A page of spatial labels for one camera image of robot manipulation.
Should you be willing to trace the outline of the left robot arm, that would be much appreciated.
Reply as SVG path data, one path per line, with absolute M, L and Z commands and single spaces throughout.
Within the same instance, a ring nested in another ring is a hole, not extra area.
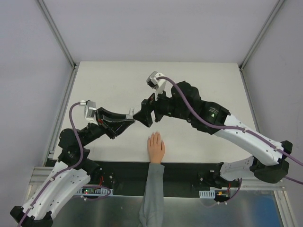
M 107 135 L 115 139 L 135 120 L 134 111 L 117 114 L 94 102 L 79 103 L 84 107 L 88 125 L 81 130 L 74 123 L 59 136 L 62 149 L 54 167 L 34 195 L 22 206 L 15 206 L 10 215 L 20 227 L 50 227 L 62 207 L 77 193 L 85 201 L 109 196 L 116 185 L 115 174 L 90 160 L 85 146 Z

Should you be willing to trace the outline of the grey sleeved forearm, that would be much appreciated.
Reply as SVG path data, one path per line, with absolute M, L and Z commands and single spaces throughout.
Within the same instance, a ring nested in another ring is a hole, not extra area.
M 161 227 L 164 216 L 164 166 L 149 164 L 145 192 L 139 210 L 140 227 Z

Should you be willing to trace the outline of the mannequin hand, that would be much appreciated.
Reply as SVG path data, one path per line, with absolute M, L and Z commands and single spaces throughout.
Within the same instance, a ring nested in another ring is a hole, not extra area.
M 165 144 L 161 139 L 161 134 L 157 131 L 147 140 L 147 151 L 151 163 L 160 164 L 165 155 Z

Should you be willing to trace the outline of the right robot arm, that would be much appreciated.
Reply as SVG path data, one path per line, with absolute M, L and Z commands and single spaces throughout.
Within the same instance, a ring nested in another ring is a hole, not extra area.
M 287 176 L 286 156 L 291 154 L 291 142 L 277 142 L 252 130 L 226 108 L 202 100 L 198 89 L 185 81 L 175 84 L 171 94 L 167 97 L 165 92 L 154 93 L 143 100 L 134 119 L 147 127 L 163 116 L 182 119 L 198 131 L 228 140 L 251 154 L 240 161 L 219 163 L 219 169 L 211 176 L 217 186 L 251 176 L 266 183 L 278 183 Z

